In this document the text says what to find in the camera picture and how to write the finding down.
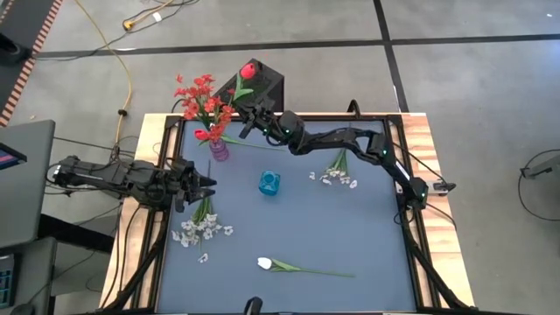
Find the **black box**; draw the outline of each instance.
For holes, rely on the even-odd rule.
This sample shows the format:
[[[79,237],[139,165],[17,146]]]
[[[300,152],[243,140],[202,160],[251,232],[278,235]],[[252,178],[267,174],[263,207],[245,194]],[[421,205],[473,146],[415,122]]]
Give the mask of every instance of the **black box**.
[[[254,92],[240,97],[235,103],[261,104],[273,112],[283,112],[284,76],[257,59],[251,59],[248,63],[255,65],[256,73],[253,78],[244,82],[246,84],[242,88],[252,88]],[[235,89],[236,77],[237,73],[214,96],[219,95],[223,102],[228,103],[229,98],[232,97],[228,90]]]

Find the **gray floor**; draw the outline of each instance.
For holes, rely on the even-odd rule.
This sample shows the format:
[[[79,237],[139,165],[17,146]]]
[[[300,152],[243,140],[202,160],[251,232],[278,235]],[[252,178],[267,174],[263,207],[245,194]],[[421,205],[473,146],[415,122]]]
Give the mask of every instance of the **gray floor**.
[[[108,38],[122,34],[121,21],[153,5],[146,0],[82,0]],[[560,32],[557,1],[383,0],[394,39],[520,35]],[[129,35],[118,48],[193,46],[314,39],[379,39],[370,0],[200,0],[176,17]],[[100,46],[98,35],[73,1],[65,1],[45,51]],[[426,112],[444,175],[458,184],[451,208],[477,306],[485,310],[557,313],[560,300],[560,227],[529,216],[516,194],[519,168],[538,151],[559,147],[560,64],[557,41],[416,45],[395,47],[409,108]],[[252,52],[177,53],[124,57],[134,98],[123,135],[137,135],[144,113],[166,112],[174,77],[205,73],[218,86],[255,57],[286,75],[286,108],[346,109],[351,98],[364,111],[396,111],[382,47],[291,49]],[[116,111],[126,96],[123,70],[114,57],[72,62],[40,61],[11,124],[54,119],[57,136],[111,145]],[[134,141],[124,145],[135,148]],[[104,162],[108,153],[77,144],[55,144],[52,161],[77,154]],[[527,203],[542,215],[560,217],[560,179],[545,175],[523,183]],[[84,221],[115,202],[98,192],[47,196],[45,212]],[[96,222],[108,233],[114,217]],[[59,267],[75,262],[75,248],[59,255]],[[58,282],[59,292],[102,285],[107,257],[81,266]],[[58,314],[95,308],[97,293],[59,300]]]

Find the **glass vase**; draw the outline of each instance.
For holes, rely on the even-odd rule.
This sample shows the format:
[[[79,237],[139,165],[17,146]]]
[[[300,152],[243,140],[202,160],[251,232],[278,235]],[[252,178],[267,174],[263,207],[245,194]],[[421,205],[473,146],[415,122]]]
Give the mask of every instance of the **glass vase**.
[[[216,141],[210,141],[209,146],[210,151],[212,152],[212,157],[216,161],[223,162],[229,158],[229,150],[223,139],[220,138]]]

